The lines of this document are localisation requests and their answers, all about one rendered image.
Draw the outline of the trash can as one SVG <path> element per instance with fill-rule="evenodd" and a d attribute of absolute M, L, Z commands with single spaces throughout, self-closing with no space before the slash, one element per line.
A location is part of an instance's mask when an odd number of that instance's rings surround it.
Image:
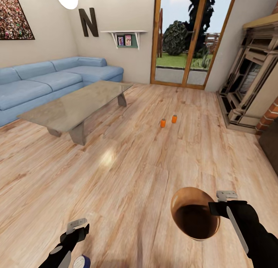
<path fill-rule="evenodd" d="M 212 238 L 220 228 L 221 216 L 211 215 L 209 202 L 215 203 L 210 195 L 195 187 L 181 188 L 171 199 L 171 215 L 176 226 L 195 241 Z"/>

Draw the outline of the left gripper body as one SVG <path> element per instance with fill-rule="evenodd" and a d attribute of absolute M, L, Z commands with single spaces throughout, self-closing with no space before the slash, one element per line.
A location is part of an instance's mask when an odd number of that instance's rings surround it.
<path fill-rule="evenodd" d="M 66 239 L 71 239 L 74 242 L 74 247 L 77 242 L 83 241 L 85 239 L 85 228 L 81 227 L 79 229 L 76 229 L 74 232 L 70 234 L 62 234 L 60 237 L 61 243 Z"/>

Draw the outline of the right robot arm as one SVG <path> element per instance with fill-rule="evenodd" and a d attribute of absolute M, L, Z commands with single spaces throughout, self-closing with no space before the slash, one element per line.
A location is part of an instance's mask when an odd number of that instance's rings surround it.
<path fill-rule="evenodd" d="M 230 219 L 254 268 L 278 268 L 278 239 L 259 223 L 255 209 L 245 200 L 236 199 L 234 191 L 217 191 L 218 202 L 209 202 L 213 216 Z"/>

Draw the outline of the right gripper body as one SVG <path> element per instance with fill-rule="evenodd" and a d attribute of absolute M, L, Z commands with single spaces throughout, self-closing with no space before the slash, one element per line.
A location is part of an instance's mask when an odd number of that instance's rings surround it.
<path fill-rule="evenodd" d="M 210 209 L 210 212 L 211 212 L 211 215 L 213 216 L 223 216 L 224 218 L 227 218 L 228 217 L 224 214 L 223 212 L 223 205 L 225 204 L 226 202 L 209 202 L 209 209 Z"/>

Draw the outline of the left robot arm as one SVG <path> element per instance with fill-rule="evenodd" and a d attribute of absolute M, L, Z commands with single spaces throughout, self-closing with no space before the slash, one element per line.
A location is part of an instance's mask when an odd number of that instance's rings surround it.
<path fill-rule="evenodd" d="M 74 227 L 87 223 L 87 218 L 79 219 L 67 224 L 67 230 L 61 235 L 61 243 L 49 253 L 39 268 L 68 268 L 71 262 L 71 252 L 77 242 L 83 241 L 89 233 L 89 224 L 86 227 L 75 229 Z"/>

